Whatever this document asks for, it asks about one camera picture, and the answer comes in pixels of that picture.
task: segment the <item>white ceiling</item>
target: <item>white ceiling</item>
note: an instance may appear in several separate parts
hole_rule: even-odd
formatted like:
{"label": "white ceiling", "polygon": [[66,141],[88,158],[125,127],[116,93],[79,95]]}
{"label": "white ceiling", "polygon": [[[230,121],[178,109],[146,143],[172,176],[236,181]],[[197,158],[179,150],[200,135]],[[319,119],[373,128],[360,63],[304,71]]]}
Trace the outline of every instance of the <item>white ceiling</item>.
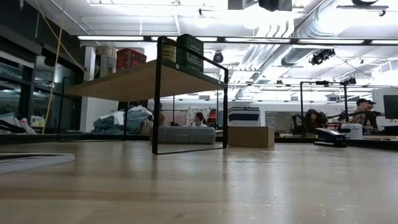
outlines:
{"label": "white ceiling", "polygon": [[[294,23],[297,23],[310,12],[321,0],[301,0],[305,9],[300,12],[283,13],[267,12],[258,6],[252,6],[243,11],[228,11],[227,0],[181,0],[179,7],[173,6],[174,0],[147,0],[144,3],[138,0],[101,0],[107,4],[146,4],[147,6],[114,7],[98,6],[100,0],[26,0],[31,5],[39,4],[44,14],[58,25],[63,24],[65,30],[73,35],[180,35],[188,33],[200,36],[268,36],[288,37],[294,32]],[[341,5],[352,4],[350,0],[334,0]],[[389,9],[384,17],[379,17],[379,11],[358,11],[339,9],[325,13],[320,19],[325,30],[339,30],[335,37],[341,38],[396,38],[398,36],[398,1],[380,0],[377,5],[388,5]],[[67,15],[62,23],[62,8]],[[198,18],[198,8],[209,9],[203,11],[206,18]],[[249,26],[259,26],[258,29],[248,29]],[[141,47],[145,49],[148,59],[155,59],[155,43],[102,43],[113,47]],[[222,50],[223,64],[242,62],[247,54],[248,44],[206,44],[205,56],[213,58],[214,51]],[[263,56],[270,57],[278,46],[263,47]],[[310,65],[307,55],[296,64],[297,68],[277,67],[280,60],[276,60],[265,69],[261,79],[274,83],[283,79],[284,83],[298,83],[302,80],[333,80],[343,74],[352,74],[356,68],[366,70],[356,71],[358,82],[378,83],[379,85],[392,85],[395,81],[369,78],[371,69],[369,63],[386,62],[386,58],[398,55],[398,47],[335,47],[336,55],[321,65]],[[246,83],[253,73],[246,72],[240,82]],[[265,95],[280,95],[281,91],[271,92],[245,89],[245,95],[252,99],[259,99]],[[234,96],[238,91],[231,90],[229,96]],[[322,92],[325,96],[331,92]]]}

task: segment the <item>ceiling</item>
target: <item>ceiling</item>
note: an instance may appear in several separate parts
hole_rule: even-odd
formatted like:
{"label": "ceiling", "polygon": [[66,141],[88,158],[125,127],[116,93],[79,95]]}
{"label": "ceiling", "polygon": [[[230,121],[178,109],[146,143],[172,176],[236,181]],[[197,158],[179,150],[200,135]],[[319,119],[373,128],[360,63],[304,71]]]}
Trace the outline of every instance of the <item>ceiling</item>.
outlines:
{"label": "ceiling", "polygon": [[[293,0],[293,12],[268,12],[258,5],[244,10],[228,10],[227,0],[26,0],[39,4],[44,14],[63,25],[72,35],[166,35],[196,36],[257,36],[303,38],[395,38],[398,36],[398,2],[380,0],[375,6],[389,6],[386,15],[381,10],[337,9],[352,5],[350,0]],[[155,43],[104,42],[117,48],[140,47],[148,60],[155,59]],[[216,50],[224,55],[223,65],[229,66],[235,83],[268,83],[282,80],[284,84],[301,81],[340,81],[355,76],[363,85],[398,85],[394,70],[380,72],[395,63],[398,47],[335,46],[336,56],[321,65],[308,61],[320,49],[295,49],[295,46],[250,44],[205,44],[205,57],[213,58]],[[293,66],[285,67],[281,60],[289,58]],[[219,71],[205,65],[205,72]],[[274,87],[250,86],[231,88],[230,98],[277,100],[291,95],[273,91]],[[327,100],[336,91],[319,91],[309,98]],[[206,93],[215,98],[215,93]]]}

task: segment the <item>man with cap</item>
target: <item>man with cap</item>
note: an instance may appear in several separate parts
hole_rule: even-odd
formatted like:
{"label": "man with cap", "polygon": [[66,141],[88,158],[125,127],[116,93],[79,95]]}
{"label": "man with cap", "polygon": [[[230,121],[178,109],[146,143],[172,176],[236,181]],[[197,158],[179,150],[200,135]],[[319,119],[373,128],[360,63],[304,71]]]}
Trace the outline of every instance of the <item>man with cap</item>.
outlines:
{"label": "man with cap", "polygon": [[[370,111],[371,108],[373,108],[373,104],[375,104],[375,103],[370,100],[367,100],[364,98],[359,99],[356,102],[357,109],[355,110],[355,113],[362,112],[362,111],[363,112]],[[366,118],[366,115],[364,113],[357,114],[353,117],[353,123],[361,124],[362,127],[364,127],[367,130],[373,130],[374,128],[370,125],[369,120],[366,124],[364,124],[365,118]]]}

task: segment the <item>cardboard box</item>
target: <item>cardboard box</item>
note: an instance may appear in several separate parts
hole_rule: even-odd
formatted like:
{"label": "cardboard box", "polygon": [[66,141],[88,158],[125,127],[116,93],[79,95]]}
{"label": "cardboard box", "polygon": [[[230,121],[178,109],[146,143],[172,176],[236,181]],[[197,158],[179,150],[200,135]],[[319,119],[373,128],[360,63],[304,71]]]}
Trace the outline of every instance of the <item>cardboard box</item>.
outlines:
{"label": "cardboard box", "polygon": [[228,127],[228,145],[237,147],[272,147],[275,144],[273,127]]}

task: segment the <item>cap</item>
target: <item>cap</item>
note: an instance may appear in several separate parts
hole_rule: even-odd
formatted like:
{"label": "cap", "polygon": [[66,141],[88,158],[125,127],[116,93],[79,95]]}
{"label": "cap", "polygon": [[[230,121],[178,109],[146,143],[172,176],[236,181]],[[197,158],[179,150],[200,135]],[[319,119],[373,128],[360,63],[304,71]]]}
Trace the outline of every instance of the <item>cap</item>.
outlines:
{"label": "cap", "polygon": [[359,106],[361,103],[365,103],[365,102],[369,102],[367,99],[361,98],[359,100],[356,101],[356,106]]}

